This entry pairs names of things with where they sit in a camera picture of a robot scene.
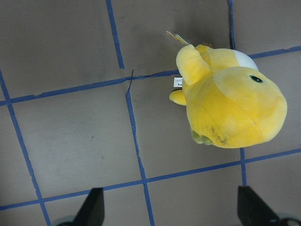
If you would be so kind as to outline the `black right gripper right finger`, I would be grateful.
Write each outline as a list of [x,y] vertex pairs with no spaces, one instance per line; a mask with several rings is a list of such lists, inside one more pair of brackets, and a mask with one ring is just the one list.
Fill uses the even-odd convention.
[[237,214],[243,226],[286,225],[250,186],[238,187]]

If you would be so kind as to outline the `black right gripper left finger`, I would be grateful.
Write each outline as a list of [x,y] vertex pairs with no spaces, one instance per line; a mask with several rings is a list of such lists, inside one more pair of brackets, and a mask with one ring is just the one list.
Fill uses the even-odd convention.
[[91,189],[78,211],[72,226],[102,226],[104,223],[103,188]]

